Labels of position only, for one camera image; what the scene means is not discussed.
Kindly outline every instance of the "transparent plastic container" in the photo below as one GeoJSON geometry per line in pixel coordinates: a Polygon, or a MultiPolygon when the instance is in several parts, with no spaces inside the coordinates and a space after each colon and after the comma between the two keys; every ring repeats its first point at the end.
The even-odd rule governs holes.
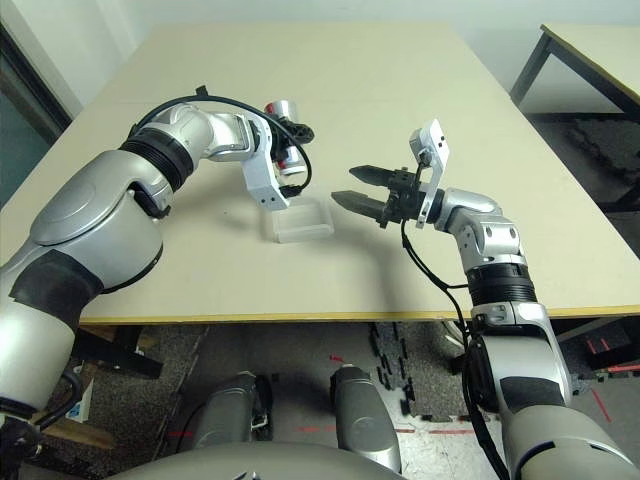
{"type": "Polygon", "coordinates": [[[273,232],[279,243],[305,242],[333,235],[333,220],[327,202],[318,196],[291,199],[286,210],[272,213],[273,232]]]}

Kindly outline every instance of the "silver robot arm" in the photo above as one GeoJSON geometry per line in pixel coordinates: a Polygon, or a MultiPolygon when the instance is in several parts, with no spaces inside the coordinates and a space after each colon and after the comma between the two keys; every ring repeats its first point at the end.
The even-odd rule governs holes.
{"type": "MultiPolygon", "coordinates": [[[[430,223],[456,239],[473,300],[463,388],[472,421],[474,406],[500,414],[507,466],[493,447],[490,460],[498,475],[640,479],[615,442],[589,417],[569,408],[567,367],[547,311],[537,301],[515,225],[488,197],[438,189],[449,148],[437,120],[417,130],[409,143],[418,162],[415,175],[371,166],[351,170],[366,183],[388,187],[386,203],[351,191],[332,196],[383,228],[389,221],[414,219],[418,228],[430,223]],[[433,175],[423,184],[420,174],[427,167],[433,175]]],[[[488,435],[483,422],[474,423],[474,429],[479,440],[482,433],[488,435]]]]}
{"type": "Polygon", "coordinates": [[[49,201],[24,245],[0,268],[3,448],[13,438],[2,430],[7,419],[15,425],[45,408],[82,309],[97,295],[136,282],[157,263],[157,223],[201,158],[240,162],[259,205],[287,208],[276,169],[284,154],[278,150],[290,144],[276,135],[254,113],[205,112],[181,103],[141,125],[118,150],[98,155],[49,201]]]}

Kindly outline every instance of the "floor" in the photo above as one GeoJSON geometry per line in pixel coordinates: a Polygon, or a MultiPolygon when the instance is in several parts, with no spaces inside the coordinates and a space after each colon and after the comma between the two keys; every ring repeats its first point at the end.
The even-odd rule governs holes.
{"type": "Polygon", "coordinates": [[[89,480],[105,478],[148,462],[157,455],[167,417],[179,406],[177,391],[194,363],[203,326],[147,327],[153,340],[144,354],[164,362],[157,380],[98,369],[89,424],[115,437],[113,450],[101,450],[45,436],[37,465],[89,480]]]}
{"type": "MultiPolygon", "coordinates": [[[[570,125],[536,122],[534,126],[595,201],[614,200],[628,188],[628,184],[619,176],[606,169],[602,170],[582,149],[567,140],[567,129],[570,125]]],[[[615,214],[609,215],[608,218],[640,256],[640,214],[615,214]]],[[[139,398],[136,395],[125,398],[119,393],[130,388],[130,384],[118,376],[109,375],[111,383],[104,384],[108,385],[108,388],[103,388],[103,392],[109,390],[110,401],[117,405],[115,411],[107,411],[107,402],[103,402],[103,418],[108,420],[99,422],[110,422],[117,432],[118,440],[124,445],[118,454],[120,457],[115,455],[120,460],[110,459],[110,472],[130,468],[132,462],[139,463],[143,457],[151,459],[154,453],[149,452],[152,450],[160,456],[172,454],[193,409],[206,399],[217,384],[238,371],[249,369],[255,373],[264,373],[272,379],[275,397],[275,440],[330,446],[337,444],[333,430],[335,420],[328,397],[329,377],[333,371],[344,361],[357,364],[368,371],[372,378],[378,378],[379,359],[373,353],[367,324],[212,325],[206,333],[202,330],[191,331],[191,327],[180,328],[183,330],[178,332],[168,329],[159,335],[169,335],[164,337],[164,342],[170,344],[173,343],[172,338],[177,338],[172,337],[176,334],[181,338],[191,335],[189,338],[192,338],[193,343],[197,338],[201,338],[201,342],[195,363],[184,362],[184,355],[179,354],[177,350],[155,352],[161,357],[154,358],[167,364],[178,362],[175,356],[181,355],[181,368],[184,373],[190,370],[190,375],[186,378],[177,372],[171,375],[171,381],[175,383],[172,384],[173,388],[177,388],[177,391],[172,397],[173,406],[167,403],[164,409],[165,415],[170,415],[172,408],[175,408],[176,414],[172,421],[164,426],[161,420],[157,420],[157,425],[154,426],[157,431],[154,431],[151,437],[166,439],[157,450],[146,445],[144,455],[141,455],[142,450],[133,454],[136,441],[127,434],[130,430],[126,423],[130,420],[124,420],[130,419],[131,415],[123,415],[122,412],[133,408],[139,398]],[[126,454],[127,449],[131,451],[131,455],[126,454]]],[[[430,362],[430,370],[426,378],[417,381],[426,386],[425,391],[429,392],[433,400],[431,406],[421,408],[437,410],[438,415],[432,417],[432,420],[435,418],[439,421],[405,415],[401,407],[405,399],[404,392],[400,389],[387,390],[382,383],[376,381],[392,420],[399,430],[403,474],[409,479],[493,479],[495,475],[478,447],[470,424],[458,418],[459,391],[456,388],[455,377],[452,381],[452,377],[446,371],[447,357],[455,355],[455,349],[434,354],[438,348],[437,343],[423,348],[431,354],[430,360],[423,358],[423,361],[430,362]]],[[[618,442],[622,450],[640,465],[640,416],[635,414],[635,406],[640,401],[639,381],[640,378],[633,376],[605,376],[602,377],[602,382],[595,378],[587,379],[581,383],[580,394],[574,397],[573,406],[599,423],[618,442]]],[[[139,395],[145,395],[144,382],[138,380],[137,389],[139,395]]],[[[488,425],[500,450],[499,420],[490,417],[488,425]]],[[[68,443],[67,447],[68,450],[75,448],[68,443]]],[[[87,458],[87,451],[82,452],[78,455],[87,458]]],[[[97,462],[101,454],[92,451],[90,455],[93,455],[91,458],[95,458],[97,462]]],[[[25,478],[44,480],[61,477],[25,478]]]]}
{"type": "Polygon", "coordinates": [[[54,472],[53,470],[24,464],[20,469],[19,480],[81,480],[80,477],[54,472]]]}

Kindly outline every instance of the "table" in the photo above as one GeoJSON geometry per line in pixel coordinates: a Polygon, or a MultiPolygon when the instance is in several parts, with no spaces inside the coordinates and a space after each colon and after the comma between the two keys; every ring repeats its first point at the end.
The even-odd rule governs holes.
{"type": "MultiPolygon", "coordinates": [[[[640,313],[640,261],[464,42],[437,23],[287,23],[156,29],[88,105],[0,214],[0,260],[48,199],[144,113],[205,83],[262,106],[298,104],[315,195],[336,233],[277,244],[270,216],[236,164],[202,161],[161,222],[164,254],[135,285],[98,297],[82,324],[440,320],[448,300],[412,265],[397,225],[329,199],[353,189],[386,198],[347,171],[415,163],[411,132],[437,117],[452,155],[442,187],[496,199],[518,225],[538,297],[552,317],[640,313]]],[[[225,109],[223,106],[206,105],[225,109]]],[[[453,238],[411,228],[414,246],[451,283],[464,281],[453,238]]],[[[456,292],[463,309],[471,302],[456,292]]]]}
{"type": "Polygon", "coordinates": [[[519,105],[550,54],[598,89],[627,114],[640,119],[640,27],[546,23],[511,98],[519,105]]]}

